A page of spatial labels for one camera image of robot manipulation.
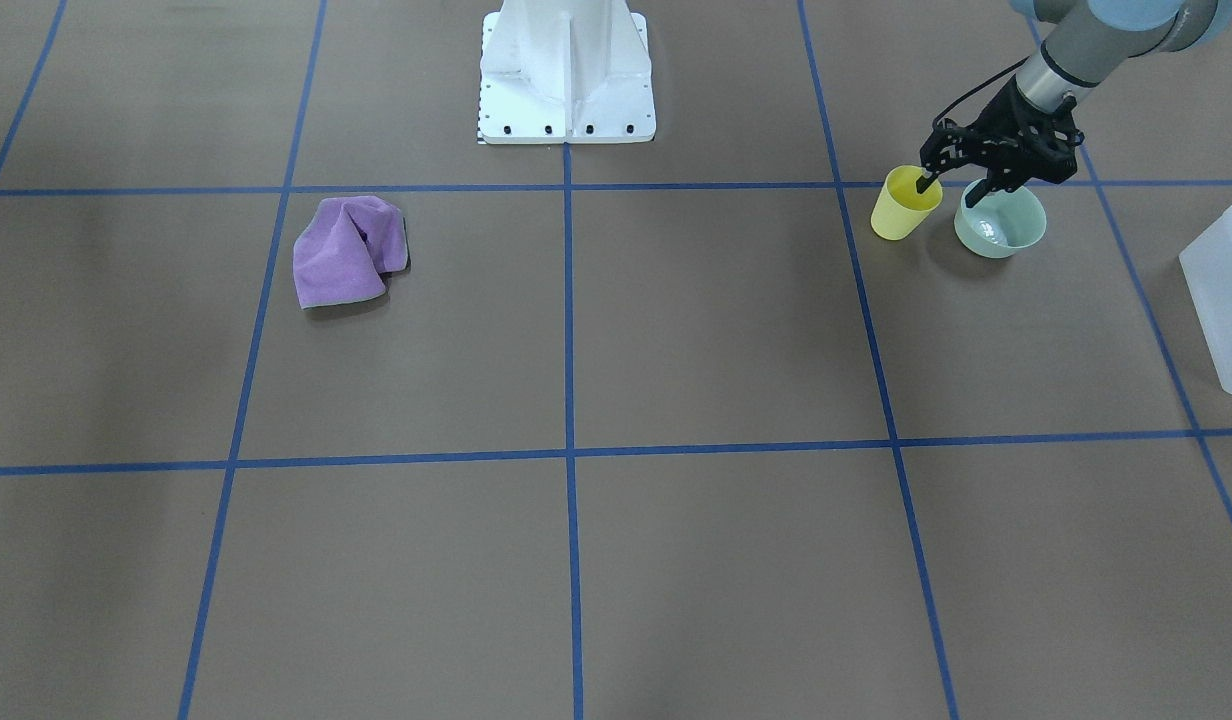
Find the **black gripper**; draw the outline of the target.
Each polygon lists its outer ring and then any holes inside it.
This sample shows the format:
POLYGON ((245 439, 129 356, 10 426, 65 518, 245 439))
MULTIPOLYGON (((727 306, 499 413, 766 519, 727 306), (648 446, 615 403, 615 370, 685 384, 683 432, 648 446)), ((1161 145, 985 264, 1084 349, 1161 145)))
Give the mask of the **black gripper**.
POLYGON ((931 120, 930 136, 922 143, 918 195, 926 194, 941 174, 967 165, 986 169, 987 176, 965 187, 965 210, 1032 179, 1060 184, 1077 173, 1084 136, 1073 120, 1077 97, 1072 92, 1061 96, 1060 108, 1045 111, 1029 102, 1010 79, 968 126, 950 118, 958 104, 986 86, 973 88, 931 120))

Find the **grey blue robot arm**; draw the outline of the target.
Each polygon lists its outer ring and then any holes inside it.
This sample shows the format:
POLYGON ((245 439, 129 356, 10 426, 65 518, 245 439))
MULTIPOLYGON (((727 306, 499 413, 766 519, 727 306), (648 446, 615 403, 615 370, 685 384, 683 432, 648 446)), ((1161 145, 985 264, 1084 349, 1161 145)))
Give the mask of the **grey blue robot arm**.
POLYGON ((970 99, 995 83, 995 95, 968 126, 944 108, 919 149, 923 194, 950 170, 986 169, 967 208, 994 192, 1015 192, 1027 181, 1067 182, 1077 173, 1084 142, 1073 111, 1124 60, 1179 53, 1204 44, 1232 23, 1232 1, 1014 1, 1016 12, 1051 23, 1036 51, 963 94, 970 99))

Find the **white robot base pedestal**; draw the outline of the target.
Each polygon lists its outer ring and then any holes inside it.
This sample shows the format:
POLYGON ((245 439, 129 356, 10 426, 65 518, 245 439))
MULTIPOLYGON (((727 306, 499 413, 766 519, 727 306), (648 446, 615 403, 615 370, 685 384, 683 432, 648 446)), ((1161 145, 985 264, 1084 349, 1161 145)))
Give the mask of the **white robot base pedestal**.
POLYGON ((488 145, 657 136, 648 23, 625 1, 505 1, 482 18, 476 138, 488 145))

